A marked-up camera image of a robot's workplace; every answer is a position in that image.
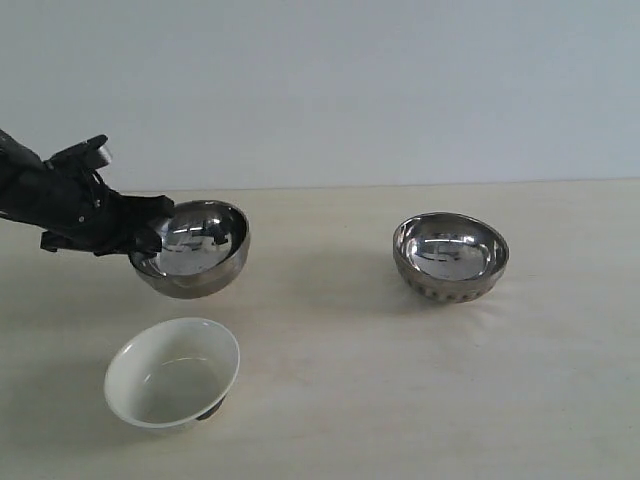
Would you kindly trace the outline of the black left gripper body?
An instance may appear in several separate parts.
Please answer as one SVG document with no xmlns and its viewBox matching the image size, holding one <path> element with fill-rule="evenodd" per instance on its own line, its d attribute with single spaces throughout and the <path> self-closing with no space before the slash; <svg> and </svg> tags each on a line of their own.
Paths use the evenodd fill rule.
<svg viewBox="0 0 640 480">
<path fill-rule="evenodd" d="M 40 248 L 96 256 L 124 254 L 130 240 L 124 196 L 80 160 L 49 160 L 54 186 L 46 194 Z"/>
</svg>

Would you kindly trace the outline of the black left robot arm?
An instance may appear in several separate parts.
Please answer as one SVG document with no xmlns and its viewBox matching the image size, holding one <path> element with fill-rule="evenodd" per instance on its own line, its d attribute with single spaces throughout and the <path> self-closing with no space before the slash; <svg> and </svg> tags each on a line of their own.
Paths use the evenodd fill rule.
<svg viewBox="0 0 640 480">
<path fill-rule="evenodd" d="M 175 213 L 172 199 L 123 195 L 98 173 L 111 155 L 100 134 L 47 160 L 1 133 L 1 217 L 43 230 L 40 248 L 96 256 L 159 253 L 154 225 Z"/>
</svg>

